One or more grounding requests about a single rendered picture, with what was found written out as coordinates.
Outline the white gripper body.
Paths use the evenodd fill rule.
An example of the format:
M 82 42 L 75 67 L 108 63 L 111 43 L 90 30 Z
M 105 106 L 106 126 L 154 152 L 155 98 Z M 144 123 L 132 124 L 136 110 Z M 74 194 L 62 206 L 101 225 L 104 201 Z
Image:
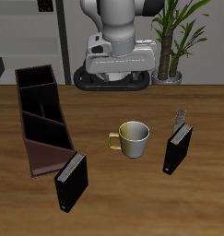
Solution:
M 87 50 L 86 71 L 89 74 L 152 70 L 155 67 L 157 44 L 152 40 L 136 41 L 135 49 L 125 56 L 112 56 L 109 43 L 100 46 L 102 52 Z

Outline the white-yellow mug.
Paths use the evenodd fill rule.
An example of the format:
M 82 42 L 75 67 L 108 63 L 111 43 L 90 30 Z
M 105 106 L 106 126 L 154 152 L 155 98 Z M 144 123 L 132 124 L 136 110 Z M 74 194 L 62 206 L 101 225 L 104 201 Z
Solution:
M 143 155 L 149 138 L 149 128 L 138 121 L 129 121 L 120 125 L 117 133 L 108 134 L 108 147 L 114 150 L 121 150 L 123 154 L 136 159 Z M 118 137 L 120 145 L 112 144 L 111 139 Z

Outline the dark brown desk caddy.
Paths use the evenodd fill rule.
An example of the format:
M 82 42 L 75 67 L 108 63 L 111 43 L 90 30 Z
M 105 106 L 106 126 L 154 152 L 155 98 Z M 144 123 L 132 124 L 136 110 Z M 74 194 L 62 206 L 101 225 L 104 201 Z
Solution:
M 22 137 L 31 178 L 60 171 L 75 154 L 50 65 L 15 71 Z

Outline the black book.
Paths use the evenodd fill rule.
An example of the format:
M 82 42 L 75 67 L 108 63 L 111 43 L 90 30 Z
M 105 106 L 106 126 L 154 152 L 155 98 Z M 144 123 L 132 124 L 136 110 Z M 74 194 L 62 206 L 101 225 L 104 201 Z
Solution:
M 54 177 L 54 183 L 59 207 L 68 213 L 88 187 L 86 156 L 76 152 Z
M 167 141 L 163 171 L 169 175 L 176 170 L 187 155 L 193 127 L 184 122 L 187 110 L 178 109 L 172 135 Z

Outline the green pot plant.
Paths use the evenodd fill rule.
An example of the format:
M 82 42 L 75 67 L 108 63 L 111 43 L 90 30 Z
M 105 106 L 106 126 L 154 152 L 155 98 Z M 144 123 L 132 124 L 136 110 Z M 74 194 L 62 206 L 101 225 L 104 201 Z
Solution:
M 164 0 L 162 13 L 152 22 L 158 22 L 160 29 L 156 29 L 160 43 L 159 67 L 151 73 L 153 85 L 180 85 L 183 75 L 177 70 L 179 60 L 182 56 L 189 56 L 189 49 L 195 44 L 206 41 L 201 38 L 205 26 L 199 28 L 193 35 L 190 35 L 195 19 L 185 26 L 183 22 L 190 17 L 197 9 L 205 6 L 210 0 L 194 0 L 183 8 L 178 7 L 179 0 Z

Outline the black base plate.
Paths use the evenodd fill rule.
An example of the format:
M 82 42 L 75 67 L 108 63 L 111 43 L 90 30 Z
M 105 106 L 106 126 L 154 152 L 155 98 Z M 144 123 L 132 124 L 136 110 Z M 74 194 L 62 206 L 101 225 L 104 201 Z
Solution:
M 137 81 L 133 81 L 132 74 L 129 74 L 121 80 L 109 82 L 89 74 L 83 65 L 74 73 L 74 84 L 85 91 L 139 91 L 145 89 L 149 82 L 148 71 L 141 71 Z

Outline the dark grey vertical post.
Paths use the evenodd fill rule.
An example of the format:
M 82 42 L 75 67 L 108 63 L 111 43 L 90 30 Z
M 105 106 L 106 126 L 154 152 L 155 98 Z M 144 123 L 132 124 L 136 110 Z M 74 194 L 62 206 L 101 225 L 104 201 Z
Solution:
M 59 38 L 62 52 L 63 69 L 66 85 L 71 84 L 71 72 L 69 63 L 69 53 L 67 45 L 66 27 L 65 27 L 65 11 L 64 0 L 55 0 L 56 15 L 59 29 Z

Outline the black wall box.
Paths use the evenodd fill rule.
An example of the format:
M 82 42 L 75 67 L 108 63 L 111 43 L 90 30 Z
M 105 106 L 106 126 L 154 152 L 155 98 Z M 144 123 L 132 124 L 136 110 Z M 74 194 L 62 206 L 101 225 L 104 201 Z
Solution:
M 53 0 L 37 0 L 40 12 L 53 12 Z

